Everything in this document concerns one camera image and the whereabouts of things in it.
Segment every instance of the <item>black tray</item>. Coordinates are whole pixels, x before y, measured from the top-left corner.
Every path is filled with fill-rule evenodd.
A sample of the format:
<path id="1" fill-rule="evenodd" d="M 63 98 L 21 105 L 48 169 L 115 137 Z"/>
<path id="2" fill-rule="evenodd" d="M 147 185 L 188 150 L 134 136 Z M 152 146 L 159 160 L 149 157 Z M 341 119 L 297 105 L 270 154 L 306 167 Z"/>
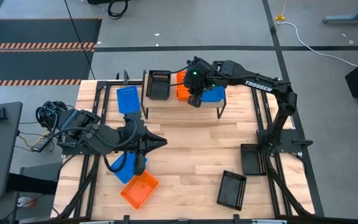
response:
<path id="1" fill-rule="evenodd" d="M 147 80 L 146 96 L 151 100 L 167 100 L 169 98 L 171 84 L 170 71 L 151 70 L 149 71 L 149 79 Z"/>
<path id="2" fill-rule="evenodd" d="M 265 157 L 258 144 L 241 144 L 241 164 L 244 175 L 266 175 Z"/>
<path id="3" fill-rule="evenodd" d="M 224 170 L 216 203 L 241 211 L 246 183 L 246 177 Z"/>

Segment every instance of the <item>orange plastic tray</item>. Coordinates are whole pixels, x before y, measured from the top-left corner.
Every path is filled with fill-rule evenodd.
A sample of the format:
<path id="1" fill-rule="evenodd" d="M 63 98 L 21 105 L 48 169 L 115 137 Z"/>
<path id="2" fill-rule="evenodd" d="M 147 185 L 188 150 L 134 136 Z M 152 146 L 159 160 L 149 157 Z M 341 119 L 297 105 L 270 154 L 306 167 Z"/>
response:
<path id="1" fill-rule="evenodd" d="M 177 83 L 181 83 L 184 81 L 186 75 L 186 70 L 177 73 Z M 188 89 L 184 85 L 177 86 L 177 98 L 180 101 L 187 101 L 189 98 L 190 93 Z"/>
<path id="2" fill-rule="evenodd" d="M 121 191 L 121 196 L 135 209 L 139 209 L 157 188 L 158 180 L 146 170 L 140 176 L 134 176 Z"/>

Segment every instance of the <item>concrete floor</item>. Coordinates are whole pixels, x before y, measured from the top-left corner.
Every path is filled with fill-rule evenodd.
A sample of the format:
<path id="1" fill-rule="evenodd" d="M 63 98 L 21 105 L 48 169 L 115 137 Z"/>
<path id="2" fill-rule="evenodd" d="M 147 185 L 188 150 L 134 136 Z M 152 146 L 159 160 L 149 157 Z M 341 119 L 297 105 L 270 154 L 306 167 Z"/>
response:
<path id="1" fill-rule="evenodd" d="M 80 0 L 67 0 L 73 17 L 103 17 L 100 47 L 181 45 L 273 45 L 262 2 L 259 0 L 132 0 L 127 14 L 118 21 L 106 12 Z M 276 16 L 281 0 L 269 0 Z M 358 0 L 291 1 L 288 22 L 298 26 L 310 45 L 358 45 L 358 26 L 324 25 L 324 15 L 352 14 Z M 5 0 L 0 17 L 68 17 L 63 1 Z M 281 45 L 300 45 L 289 26 L 277 27 Z M 358 51 L 326 52 L 358 63 Z M 96 78 L 114 78 L 126 69 L 131 78 L 143 70 L 182 68 L 194 55 L 206 60 L 231 59 L 245 68 L 271 77 L 281 77 L 275 52 L 104 52 L 95 53 L 92 68 Z M 358 105 L 344 77 L 354 69 L 335 59 L 312 52 L 284 52 L 298 110 L 309 147 L 321 202 L 327 217 L 358 218 Z M 35 121 L 35 109 L 47 100 L 75 104 L 78 86 L 0 87 L 0 103 L 21 101 L 22 122 Z M 21 125 L 24 132 L 42 133 L 38 124 Z M 29 141 L 37 138 L 28 136 Z M 23 146 L 20 139 L 17 145 Z M 61 160 L 61 150 L 41 154 L 16 149 L 12 172 L 20 167 Z"/>

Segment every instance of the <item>blue plastic tray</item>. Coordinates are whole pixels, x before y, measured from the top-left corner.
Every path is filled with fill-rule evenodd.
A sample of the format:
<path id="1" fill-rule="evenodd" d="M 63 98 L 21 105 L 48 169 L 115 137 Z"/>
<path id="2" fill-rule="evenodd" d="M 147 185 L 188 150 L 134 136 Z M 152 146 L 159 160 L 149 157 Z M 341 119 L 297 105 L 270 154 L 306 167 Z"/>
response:
<path id="1" fill-rule="evenodd" d="M 117 90 L 118 110 L 122 114 L 140 111 L 139 95 L 136 86 L 129 86 Z"/>
<path id="2" fill-rule="evenodd" d="M 217 86 L 212 90 L 207 90 L 201 96 L 203 102 L 219 102 L 224 99 L 224 88 L 223 86 Z"/>
<path id="3" fill-rule="evenodd" d="M 122 154 L 114 163 L 110 166 L 112 169 L 117 169 L 124 159 L 124 154 Z M 135 169 L 134 169 L 134 162 L 135 162 L 135 154 L 127 152 L 127 161 L 124 165 L 124 168 L 120 170 L 119 172 L 116 172 L 116 177 L 121 180 L 122 183 L 126 184 L 128 183 L 133 176 L 135 175 Z"/>

